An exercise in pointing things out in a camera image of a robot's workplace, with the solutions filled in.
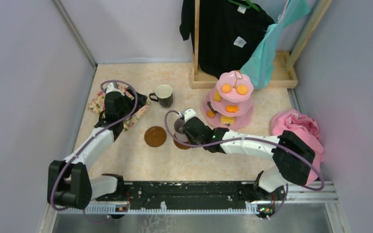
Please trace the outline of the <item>brown round coaster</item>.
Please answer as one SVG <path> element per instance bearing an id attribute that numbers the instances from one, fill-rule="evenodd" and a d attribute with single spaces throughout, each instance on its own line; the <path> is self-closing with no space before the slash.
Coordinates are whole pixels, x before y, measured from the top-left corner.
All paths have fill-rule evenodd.
<path id="1" fill-rule="evenodd" d="M 177 148 L 179 148 L 179 149 L 181 149 L 181 150 L 187 150 L 187 149 L 190 148 L 190 146 L 189 146 L 190 143 L 189 143 L 189 141 L 188 141 L 187 139 L 182 139 L 181 142 L 182 142 L 182 143 L 185 143 L 185 144 L 188 144 L 188 146 L 185 146 L 185 145 L 183 145 L 183 144 L 180 144 L 177 140 L 178 140 L 177 137 L 176 137 L 176 139 L 173 140 L 174 145 L 175 145 Z"/>
<path id="2" fill-rule="evenodd" d="M 145 143 L 153 148 L 162 146 L 167 139 L 166 131 L 159 126 L 153 126 L 146 130 L 144 133 Z"/>

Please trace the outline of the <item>round orange cookie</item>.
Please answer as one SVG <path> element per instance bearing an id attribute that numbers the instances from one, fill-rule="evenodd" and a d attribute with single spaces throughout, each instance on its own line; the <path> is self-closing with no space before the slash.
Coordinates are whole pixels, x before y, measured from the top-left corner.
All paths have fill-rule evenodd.
<path id="1" fill-rule="evenodd" d="M 230 93 L 231 90 L 232 90 L 232 87 L 230 84 L 223 84 L 222 87 L 221 87 L 221 90 L 223 93 Z"/>

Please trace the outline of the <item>orange flower-shaped cookie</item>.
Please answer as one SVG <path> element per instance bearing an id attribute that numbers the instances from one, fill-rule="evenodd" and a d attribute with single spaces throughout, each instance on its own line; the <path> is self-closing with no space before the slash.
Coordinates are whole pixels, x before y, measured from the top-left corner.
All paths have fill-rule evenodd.
<path id="1" fill-rule="evenodd" d="M 207 116 L 208 118 L 214 118 L 214 117 L 215 117 L 215 113 L 212 112 L 211 110 L 208 110 L 208 111 L 206 112 L 206 116 Z"/>

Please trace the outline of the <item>yellow layered cake slice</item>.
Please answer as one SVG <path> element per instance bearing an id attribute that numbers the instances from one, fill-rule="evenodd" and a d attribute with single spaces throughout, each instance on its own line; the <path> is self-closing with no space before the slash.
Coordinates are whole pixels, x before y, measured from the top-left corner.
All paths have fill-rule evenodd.
<path id="1" fill-rule="evenodd" d="M 221 124 L 223 124 L 225 126 L 231 126 L 231 125 L 234 124 L 235 118 L 234 117 L 222 116 L 220 118 L 220 122 L 221 122 Z"/>

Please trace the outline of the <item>floral rectangular tray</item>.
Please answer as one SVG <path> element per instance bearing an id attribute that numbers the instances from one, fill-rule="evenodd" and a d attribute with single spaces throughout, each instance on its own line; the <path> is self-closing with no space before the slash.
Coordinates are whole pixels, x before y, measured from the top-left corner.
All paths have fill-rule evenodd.
<path id="1" fill-rule="evenodd" d="M 151 105 L 151 101 L 148 100 L 147 96 L 138 92 L 135 93 L 129 87 L 113 82 L 109 83 L 104 90 L 98 92 L 87 104 L 87 108 L 89 111 L 98 115 L 98 126 L 102 124 L 109 125 L 132 111 L 135 104 L 135 97 L 137 97 L 137 105 L 134 112 L 118 124 L 118 126 L 123 127 L 124 131 L 127 131 L 141 118 Z"/>

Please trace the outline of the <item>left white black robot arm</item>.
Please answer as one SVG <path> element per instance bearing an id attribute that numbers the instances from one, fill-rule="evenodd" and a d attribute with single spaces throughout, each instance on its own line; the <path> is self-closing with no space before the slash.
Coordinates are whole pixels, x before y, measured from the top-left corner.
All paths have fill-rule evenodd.
<path id="1" fill-rule="evenodd" d="M 99 157 L 124 130 L 124 122 L 147 105 L 147 96 L 132 90 L 121 93 L 111 91 L 104 99 L 90 137 L 64 160 L 54 160 L 49 165 L 47 201 L 57 210 L 85 209 L 91 200 L 108 195 L 115 201 L 126 195 L 123 177 L 103 174 L 91 179 L 88 172 Z"/>

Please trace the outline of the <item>yellow rectangular biscuit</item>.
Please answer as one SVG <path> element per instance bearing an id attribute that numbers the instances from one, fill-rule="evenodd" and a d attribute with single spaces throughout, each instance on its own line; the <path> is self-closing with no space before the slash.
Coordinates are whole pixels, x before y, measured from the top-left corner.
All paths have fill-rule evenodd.
<path id="1" fill-rule="evenodd" d="M 213 95 L 213 100 L 216 102 L 221 102 L 222 96 L 220 95 L 218 90 L 215 90 L 214 95 Z"/>

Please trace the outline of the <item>grey mug black handle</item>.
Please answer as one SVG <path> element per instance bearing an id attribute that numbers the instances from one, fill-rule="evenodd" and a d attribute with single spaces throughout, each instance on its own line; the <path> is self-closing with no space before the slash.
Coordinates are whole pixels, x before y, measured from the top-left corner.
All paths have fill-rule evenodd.
<path id="1" fill-rule="evenodd" d="M 183 120 L 181 120 L 181 119 L 177 119 L 175 122 L 174 122 L 174 129 L 175 129 L 175 133 L 174 133 L 174 135 L 175 135 L 175 137 L 179 140 L 179 141 L 181 141 L 181 142 L 183 142 L 183 143 L 186 143 L 186 142 L 188 142 L 188 138 L 187 138 L 187 136 L 184 134 L 184 132 L 183 132 L 183 126 L 184 126 L 184 121 Z"/>

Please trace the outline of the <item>chocolate triangle cake slice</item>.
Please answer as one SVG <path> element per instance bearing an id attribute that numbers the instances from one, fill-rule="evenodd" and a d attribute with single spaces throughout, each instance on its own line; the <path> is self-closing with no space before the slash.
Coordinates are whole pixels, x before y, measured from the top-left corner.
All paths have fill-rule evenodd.
<path id="1" fill-rule="evenodd" d="M 217 113 L 217 111 L 212 107 L 210 101 L 207 102 L 207 106 L 208 106 L 208 108 L 209 108 L 213 113 L 215 113 L 215 114 Z"/>

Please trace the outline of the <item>black mug white inside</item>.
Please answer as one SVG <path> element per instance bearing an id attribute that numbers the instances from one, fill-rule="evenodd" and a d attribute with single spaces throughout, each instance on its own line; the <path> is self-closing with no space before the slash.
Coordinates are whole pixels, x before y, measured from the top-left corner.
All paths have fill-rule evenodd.
<path id="1" fill-rule="evenodd" d="M 149 94 L 149 99 L 158 102 L 163 108 L 170 108 L 173 104 L 173 89 L 167 84 L 162 84 Z"/>

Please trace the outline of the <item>round dotted biscuit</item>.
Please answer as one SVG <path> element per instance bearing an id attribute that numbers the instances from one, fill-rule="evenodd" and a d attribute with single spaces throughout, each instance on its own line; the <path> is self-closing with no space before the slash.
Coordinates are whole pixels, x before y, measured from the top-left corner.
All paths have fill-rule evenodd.
<path id="1" fill-rule="evenodd" d="M 248 93 L 248 87 L 246 85 L 241 84 L 236 87 L 236 91 L 240 95 L 246 95 Z"/>

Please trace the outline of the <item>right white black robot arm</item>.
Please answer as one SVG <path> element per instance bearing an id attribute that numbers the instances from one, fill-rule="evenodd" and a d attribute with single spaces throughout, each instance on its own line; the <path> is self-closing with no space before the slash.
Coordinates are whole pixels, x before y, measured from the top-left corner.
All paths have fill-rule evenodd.
<path id="1" fill-rule="evenodd" d="M 311 172 L 320 175 L 313 164 L 315 151 L 294 132 L 255 136 L 228 128 L 211 129 L 196 116 L 183 119 L 182 131 L 192 147 L 202 147 L 211 153 L 258 156 L 274 163 L 255 180 L 254 194 L 260 200 L 267 200 L 274 190 L 288 183 L 307 186 Z"/>

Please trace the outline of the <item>orange fish-shaped cake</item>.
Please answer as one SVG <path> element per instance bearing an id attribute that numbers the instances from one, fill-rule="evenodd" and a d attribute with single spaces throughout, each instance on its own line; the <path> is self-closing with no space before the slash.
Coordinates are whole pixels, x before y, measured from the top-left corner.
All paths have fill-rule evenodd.
<path id="1" fill-rule="evenodd" d="M 239 111 L 239 107 L 237 105 L 228 105 L 225 107 L 225 110 L 229 113 L 236 113 Z"/>

